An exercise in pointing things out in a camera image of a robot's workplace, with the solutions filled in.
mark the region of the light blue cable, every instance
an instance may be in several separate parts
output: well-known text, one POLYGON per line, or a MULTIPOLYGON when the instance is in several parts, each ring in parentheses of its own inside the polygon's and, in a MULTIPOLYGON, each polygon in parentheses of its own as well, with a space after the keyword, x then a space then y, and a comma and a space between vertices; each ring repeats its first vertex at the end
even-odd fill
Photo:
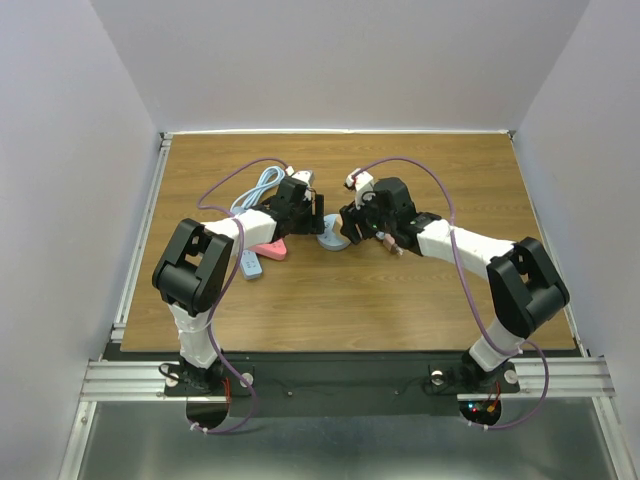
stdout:
POLYGON ((260 197, 262 197, 267 190, 279 185, 283 178, 284 170, 282 168, 275 165, 267 167, 264 172, 262 172, 262 175, 260 175, 256 186, 247 190, 233 201, 231 210, 233 211, 240 201, 242 201, 241 207, 244 210, 257 205, 260 202, 260 197))

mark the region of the red object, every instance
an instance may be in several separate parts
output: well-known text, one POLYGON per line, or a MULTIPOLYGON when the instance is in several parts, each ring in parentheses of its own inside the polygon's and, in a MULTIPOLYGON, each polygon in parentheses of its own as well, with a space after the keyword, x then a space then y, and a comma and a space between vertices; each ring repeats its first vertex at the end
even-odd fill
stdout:
POLYGON ((256 245, 249 250, 262 255, 263 257, 269 257, 274 260, 284 260, 287 255, 287 247, 284 244, 284 240, 280 239, 273 243, 263 243, 262 245, 256 245))

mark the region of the purple cable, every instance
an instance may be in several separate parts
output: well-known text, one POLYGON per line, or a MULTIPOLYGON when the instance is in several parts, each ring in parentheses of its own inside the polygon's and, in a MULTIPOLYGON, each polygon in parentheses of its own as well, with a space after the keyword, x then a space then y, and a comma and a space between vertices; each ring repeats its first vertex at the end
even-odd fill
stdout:
MULTIPOLYGON (((216 188, 218 188, 220 185, 225 183, 227 180, 229 180, 233 176, 237 175, 239 172, 241 172, 245 168, 248 168, 251 165, 254 165, 256 163, 265 162, 265 161, 276 161, 276 162, 279 162, 280 164, 282 164, 284 166, 284 168, 287 168, 289 166, 286 162, 280 160, 279 158, 259 158, 257 160, 253 160, 252 162, 249 162, 249 163, 243 165, 242 167, 236 169, 235 171, 233 171, 232 173, 230 173, 229 175, 224 177, 218 183, 216 183, 211 188, 209 188, 204 193, 204 195, 202 195, 198 199, 197 207, 198 207, 199 210, 216 210, 218 212, 222 212, 222 213, 226 214, 227 216, 231 217, 231 220, 233 220, 236 223, 236 225, 238 226, 238 252, 242 252, 244 250, 244 227, 243 227, 242 223, 240 222, 240 220, 235 218, 233 213, 231 213, 226 208, 219 207, 217 205, 202 205, 202 202, 216 188)), ((194 424, 194 423, 191 424, 192 426, 195 425, 194 428, 196 430, 199 430, 199 431, 201 431, 203 433, 206 433, 208 435, 219 435, 219 434, 231 433, 231 432, 237 430, 238 428, 242 427, 243 425, 245 425, 256 414, 256 412, 258 410, 258 402, 259 402, 258 394, 256 393, 256 391, 253 388, 253 386, 249 383, 249 381, 246 378, 244 378, 242 376, 242 374, 240 374, 240 372, 238 372, 233 367, 233 365, 231 365, 231 363, 226 359, 226 357, 223 355, 222 351, 220 350, 220 347, 218 347, 218 342, 216 341, 215 335, 213 333, 213 314, 215 313, 216 308, 220 304, 220 301, 224 297, 224 294, 227 293, 227 290, 229 289, 229 286, 231 285, 232 280, 236 276, 236 273, 238 273, 238 268, 240 268, 240 261, 241 261, 241 256, 240 256, 240 254, 238 254, 238 255, 236 255, 236 262, 233 265, 233 269, 231 270, 231 273, 229 274, 229 278, 227 279, 226 283, 222 287, 222 290, 220 291, 220 295, 218 295, 218 299, 215 301, 215 303, 213 304, 213 306, 209 310, 209 316, 207 317, 207 322, 206 322, 205 325, 208 326, 207 335, 209 336, 209 341, 211 342, 211 346, 213 347, 213 350, 216 352, 216 355, 218 355, 218 358, 220 358, 220 361, 222 362, 222 364, 225 367, 227 367, 227 370, 229 370, 233 374, 233 376, 236 377, 238 379, 238 381, 240 383, 242 383, 245 387, 247 387, 247 389, 249 390, 249 393, 251 394, 251 408, 249 410, 249 413, 247 413, 247 415, 240 422, 238 422, 237 424, 235 424, 235 425, 233 425, 231 427, 223 428, 221 430, 208 430, 208 429, 204 429, 204 428, 200 427, 197 424, 194 424)))
MULTIPOLYGON (((412 158, 407 158, 407 157, 388 157, 388 158, 383 158, 383 159, 380 159, 380 160, 376 160, 375 162, 372 162, 369 165, 356 170, 351 175, 351 178, 355 179, 355 177, 360 175, 362 172, 365 172, 365 171, 369 170, 370 168, 375 167, 376 165, 380 165, 381 163, 386 163, 386 162, 391 162, 391 161, 402 161, 402 162, 407 162, 407 163, 411 163, 413 165, 416 165, 417 167, 422 168, 425 172, 427 172, 431 176, 431 178, 433 178, 435 180, 435 182, 440 187, 440 190, 442 190, 442 193, 444 194, 444 198, 447 200, 447 205, 449 206, 449 214, 450 214, 450 216, 449 216, 449 225, 451 225, 451 227, 454 227, 455 226, 455 220, 456 220, 456 208, 453 205, 453 199, 451 198, 451 195, 449 194, 449 191, 447 190, 447 187, 444 186, 444 183, 442 183, 442 181, 440 180, 440 178, 438 178, 438 176, 435 174, 435 172, 433 172, 429 167, 427 167, 422 162, 419 162, 417 160, 413 160, 412 158)), ((458 272, 458 277, 460 278, 460 283, 462 284, 462 290, 464 291, 465 297, 467 297, 467 303, 469 304, 469 307, 471 308, 471 313, 473 313, 473 318, 475 319, 476 324, 478 325, 478 328, 480 329, 480 333, 482 333, 482 336, 487 341, 487 343, 491 346, 491 348, 493 348, 496 352, 500 353, 501 355, 506 355, 508 357, 513 357, 514 355, 518 355, 520 353, 520 351, 514 350, 513 352, 509 352, 509 351, 503 350, 502 348, 498 347, 494 343, 494 341, 491 339, 491 337, 489 336, 489 332, 487 332, 487 329, 485 328, 484 324, 482 323, 482 319, 480 318, 480 312, 478 311, 478 307, 476 306, 476 302, 475 302, 475 300, 473 298, 473 293, 471 292, 471 288, 469 287, 469 283, 467 282, 467 276, 466 276, 465 271, 464 271, 464 265, 462 263, 462 258, 460 258, 460 251, 458 250, 458 244, 456 242, 455 229, 451 228, 449 231, 450 231, 450 236, 451 236, 451 250, 453 252, 453 260, 454 260, 454 264, 456 266, 456 271, 458 272)), ((528 343, 535 350, 537 350, 538 354, 540 355, 540 359, 542 360, 542 365, 544 367, 544 387, 542 389, 542 394, 540 395, 540 400, 538 401, 536 406, 528 414, 526 414, 522 418, 520 418, 518 420, 515 420, 513 422, 510 422, 510 423, 506 423, 504 425, 489 426, 488 428, 490 430, 504 430, 504 429, 507 429, 507 428, 515 427, 516 425, 520 425, 522 422, 524 422, 527 419, 531 418, 531 416, 534 415, 538 411, 538 409, 542 405, 542 402, 544 402, 544 399, 547 397, 547 392, 549 390, 549 364, 547 362, 547 359, 545 358, 542 349, 540 347, 538 347, 538 345, 536 345, 534 342, 532 342, 531 340, 525 340, 524 343, 528 343)))

